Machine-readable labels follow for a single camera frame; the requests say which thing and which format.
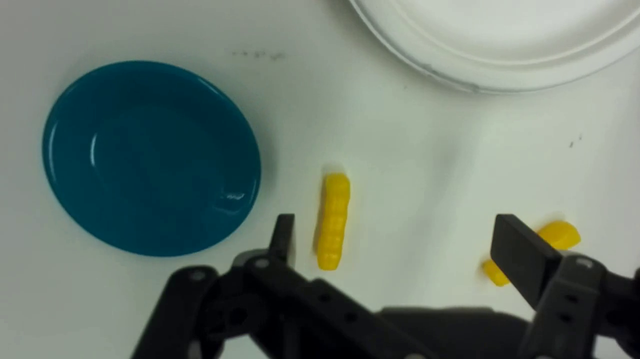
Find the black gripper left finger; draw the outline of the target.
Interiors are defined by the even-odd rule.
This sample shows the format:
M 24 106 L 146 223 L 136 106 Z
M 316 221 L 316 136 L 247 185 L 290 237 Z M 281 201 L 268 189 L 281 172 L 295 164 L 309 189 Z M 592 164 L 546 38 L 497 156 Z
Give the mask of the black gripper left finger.
M 295 215 L 281 213 L 273 231 L 268 253 L 281 261 L 288 261 L 295 249 Z

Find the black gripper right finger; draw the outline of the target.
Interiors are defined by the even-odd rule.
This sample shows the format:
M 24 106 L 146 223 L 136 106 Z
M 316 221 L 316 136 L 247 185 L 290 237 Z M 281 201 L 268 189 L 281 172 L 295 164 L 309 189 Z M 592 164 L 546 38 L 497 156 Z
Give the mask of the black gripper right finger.
M 491 257 L 530 307 L 540 303 L 551 277 L 563 261 L 558 249 L 512 213 L 497 215 Z

